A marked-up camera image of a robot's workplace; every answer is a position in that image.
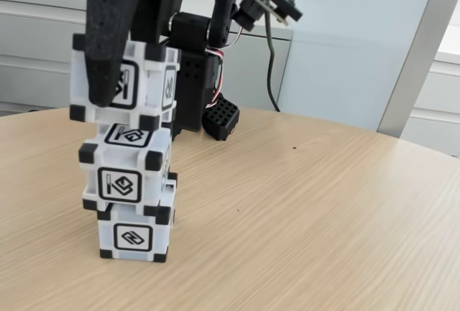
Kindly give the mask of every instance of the drawer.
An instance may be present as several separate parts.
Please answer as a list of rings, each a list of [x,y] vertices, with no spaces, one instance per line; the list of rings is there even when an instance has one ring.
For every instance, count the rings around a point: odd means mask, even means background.
[[[0,65],[0,102],[62,108],[69,104],[69,73]]]
[[[460,113],[460,75],[430,72],[415,107]]]
[[[72,36],[85,26],[0,14],[0,55],[70,62]]]
[[[410,118],[401,139],[460,157],[460,124]]]

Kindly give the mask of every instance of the cube stack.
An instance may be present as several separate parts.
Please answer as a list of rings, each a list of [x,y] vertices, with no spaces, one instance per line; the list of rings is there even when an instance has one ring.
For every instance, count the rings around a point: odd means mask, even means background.
[[[116,96],[89,101],[84,36],[76,34],[70,119],[97,124],[78,152],[87,174],[83,207],[98,214],[100,256],[165,262],[178,175],[170,171],[180,52],[127,42]]]

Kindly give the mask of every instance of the white drawer unit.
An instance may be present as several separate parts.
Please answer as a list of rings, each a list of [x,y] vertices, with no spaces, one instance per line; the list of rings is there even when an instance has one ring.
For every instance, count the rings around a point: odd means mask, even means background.
[[[433,63],[401,139],[460,157],[460,65]]]

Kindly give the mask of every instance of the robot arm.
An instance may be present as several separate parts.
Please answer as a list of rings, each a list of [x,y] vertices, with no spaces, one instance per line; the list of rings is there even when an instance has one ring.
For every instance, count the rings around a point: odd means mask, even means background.
[[[107,107],[114,99],[121,61],[129,33],[133,40],[157,44],[160,35],[170,36],[170,23],[180,11],[183,0],[88,0],[85,60],[91,103]],[[278,19],[301,13],[290,0],[244,0],[238,10],[236,0],[216,0],[205,37],[207,45],[221,48],[226,44],[232,18],[251,30],[266,11]]]

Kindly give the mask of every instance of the wooden table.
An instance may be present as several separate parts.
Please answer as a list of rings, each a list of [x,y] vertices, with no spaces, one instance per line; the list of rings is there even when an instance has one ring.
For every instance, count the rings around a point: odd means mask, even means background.
[[[166,264],[98,257],[68,111],[0,119],[0,310],[460,310],[460,161],[244,110],[173,144]]]

